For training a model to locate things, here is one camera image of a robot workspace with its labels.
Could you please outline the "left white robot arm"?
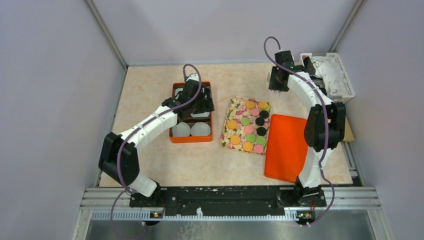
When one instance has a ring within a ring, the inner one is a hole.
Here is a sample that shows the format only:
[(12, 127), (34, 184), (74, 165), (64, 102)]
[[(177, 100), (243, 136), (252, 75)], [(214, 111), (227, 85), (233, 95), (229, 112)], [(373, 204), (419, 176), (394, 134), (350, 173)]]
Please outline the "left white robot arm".
[(148, 117), (121, 133), (108, 133), (103, 141), (98, 167), (131, 193), (140, 193), (149, 207), (160, 202), (159, 184), (141, 172), (139, 154), (163, 132), (176, 126), (178, 118), (191, 114), (207, 91), (197, 73), (185, 76), (183, 89), (164, 100)]

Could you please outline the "orange compartment box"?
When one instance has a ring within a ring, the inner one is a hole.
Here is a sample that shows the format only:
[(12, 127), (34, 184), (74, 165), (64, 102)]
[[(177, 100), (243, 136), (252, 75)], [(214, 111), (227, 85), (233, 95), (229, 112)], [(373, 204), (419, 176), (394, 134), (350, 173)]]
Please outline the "orange compartment box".
[[(212, 92), (212, 88), (211, 88), (211, 82), (206, 81), (202, 84), (203, 87), (207, 88), (210, 90), (210, 92)], [(174, 83), (172, 85), (172, 97), (174, 97), (175, 95), (177, 95), (177, 93), (180, 92), (180, 90), (182, 90), (184, 87), (184, 82), (177, 82)], [(173, 144), (188, 144), (188, 143), (204, 143), (204, 142), (211, 142), (214, 139), (213, 136), (213, 132), (214, 132), (214, 127), (213, 127), (213, 115), (211, 112), (209, 112), (209, 116), (207, 116), (206, 118), (194, 118), (194, 120), (197, 120), (195, 122), (187, 122), (187, 124), (190, 126), (188, 133), (190, 133), (190, 135), (188, 136), (175, 136), (173, 134), (173, 129), (174, 127), (171, 127), (168, 131), (168, 136), (170, 141)], [(210, 128), (210, 133), (209, 135), (191, 135), (191, 129), (192, 127), (196, 124), (196, 123), (205, 123), (209, 126)]]

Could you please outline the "floral tray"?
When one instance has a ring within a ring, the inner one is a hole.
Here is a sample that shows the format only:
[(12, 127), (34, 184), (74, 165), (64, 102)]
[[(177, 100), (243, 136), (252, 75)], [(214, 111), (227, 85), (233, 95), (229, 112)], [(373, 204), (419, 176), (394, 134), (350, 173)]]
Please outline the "floral tray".
[(264, 155), (268, 145), (272, 105), (269, 101), (234, 96), (229, 100), (219, 144), (253, 155)]

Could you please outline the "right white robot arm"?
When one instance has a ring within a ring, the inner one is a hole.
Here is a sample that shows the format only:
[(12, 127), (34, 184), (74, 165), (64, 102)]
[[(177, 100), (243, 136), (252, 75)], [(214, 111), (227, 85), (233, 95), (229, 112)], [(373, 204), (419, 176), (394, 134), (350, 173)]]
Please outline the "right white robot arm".
[(308, 149), (293, 192), (294, 202), (307, 206), (320, 192), (323, 167), (345, 136), (346, 107), (321, 91), (304, 67), (295, 64), (291, 51), (279, 50), (271, 62), (274, 66), (268, 78), (268, 89), (293, 91), (309, 110), (303, 131)]

